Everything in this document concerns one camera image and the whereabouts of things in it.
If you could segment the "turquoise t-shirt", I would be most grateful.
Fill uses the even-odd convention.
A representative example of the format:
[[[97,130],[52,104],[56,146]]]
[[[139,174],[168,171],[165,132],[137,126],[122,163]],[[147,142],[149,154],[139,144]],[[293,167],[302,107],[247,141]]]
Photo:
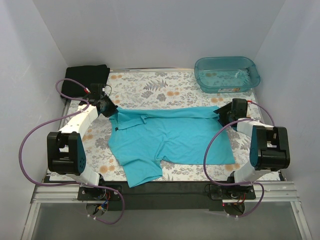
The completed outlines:
[[[217,106],[178,109],[122,109],[109,117],[108,146],[123,167],[129,187],[162,177],[161,161],[179,165],[234,164],[228,134]]]

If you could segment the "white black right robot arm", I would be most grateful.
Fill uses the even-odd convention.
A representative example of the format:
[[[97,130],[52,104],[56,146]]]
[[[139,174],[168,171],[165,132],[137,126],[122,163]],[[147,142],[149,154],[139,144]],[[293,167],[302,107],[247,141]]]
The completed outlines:
[[[226,186],[227,195],[232,199],[243,195],[244,186],[252,185],[270,172],[288,168],[291,161],[287,129],[248,118],[248,104],[251,103],[250,100],[234,98],[213,111],[223,130],[232,127],[250,137],[249,160],[231,174],[232,182]]]

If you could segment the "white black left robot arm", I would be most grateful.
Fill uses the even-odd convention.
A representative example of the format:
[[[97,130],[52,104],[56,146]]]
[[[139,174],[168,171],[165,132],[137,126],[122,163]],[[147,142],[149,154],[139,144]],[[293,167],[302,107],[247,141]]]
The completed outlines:
[[[107,191],[99,183],[100,175],[87,164],[82,138],[99,115],[109,118],[118,112],[118,106],[111,101],[105,88],[105,84],[92,83],[85,99],[78,105],[77,114],[59,131],[50,132],[47,136],[48,169],[77,183],[91,185],[89,194],[95,200],[103,199]]]

